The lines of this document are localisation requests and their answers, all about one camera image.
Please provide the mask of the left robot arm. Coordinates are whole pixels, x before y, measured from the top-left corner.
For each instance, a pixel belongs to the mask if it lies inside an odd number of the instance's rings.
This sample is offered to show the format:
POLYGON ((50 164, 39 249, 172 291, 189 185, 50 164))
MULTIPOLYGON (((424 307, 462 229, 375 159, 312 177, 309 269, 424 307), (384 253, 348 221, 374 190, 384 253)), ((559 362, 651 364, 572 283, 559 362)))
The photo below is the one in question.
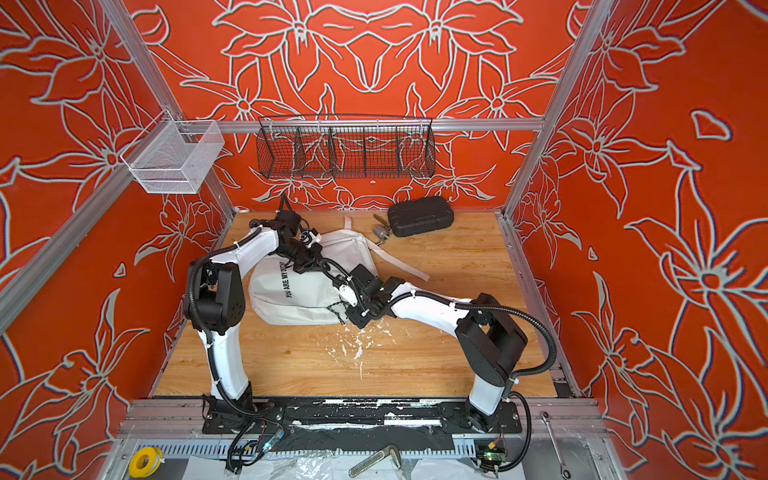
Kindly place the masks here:
POLYGON ((267 221, 253 220, 243 238, 191 263, 184 297, 185 316, 198 332, 211 378, 213 410, 239 418, 259 418, 244 371, 239 330, 247 302, 244 275, 270 256, 299 270, 319 265, 321 247, 300 214, 282 209, 267 221))

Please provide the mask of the white canvas backpack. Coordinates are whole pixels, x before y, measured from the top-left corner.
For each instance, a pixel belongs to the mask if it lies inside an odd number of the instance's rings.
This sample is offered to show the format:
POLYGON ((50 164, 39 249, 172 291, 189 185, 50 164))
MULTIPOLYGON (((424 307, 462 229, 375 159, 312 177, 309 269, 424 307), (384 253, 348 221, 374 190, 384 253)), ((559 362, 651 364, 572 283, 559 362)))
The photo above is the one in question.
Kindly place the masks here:
MULTIPOLYGON (((430 276, 390 255, 352 228, 347 216, 341 229, 323 233, 322 254, 350 271, 358 265, 377 272, 374 258, 390 263, 422 280, 430 276)), ((316 271, 299 274, 285 258, 273 255, 261 260, 250 273, 250 305, 265 322, 277 326, 334 325, 348 322, 346 303, 331 280, 316 271)))

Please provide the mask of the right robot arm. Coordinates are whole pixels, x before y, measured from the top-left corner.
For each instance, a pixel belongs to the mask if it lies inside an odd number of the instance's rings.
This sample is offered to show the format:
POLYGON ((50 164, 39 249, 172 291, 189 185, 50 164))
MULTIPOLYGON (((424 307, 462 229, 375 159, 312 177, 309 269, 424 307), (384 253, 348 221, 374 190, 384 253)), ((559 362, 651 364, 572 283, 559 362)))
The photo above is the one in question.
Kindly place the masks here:
POLYGON ((464 422, 475 430, 495 429, 499 406, 511 396, 517 380, 545 373, 557 360, 557 341, 540 320, 500 304, 489 294, 474 299, 443 296, 401 278, 383 281, 362 265, 338 275, 332 283, 345 304, 347 318, 360 329, 389 316, 420 322, 458 341, 474 374, 464 422), (517 366, 528 345, 518 320, 534 327, 547 345, 547 356, 536 366, 517 366))

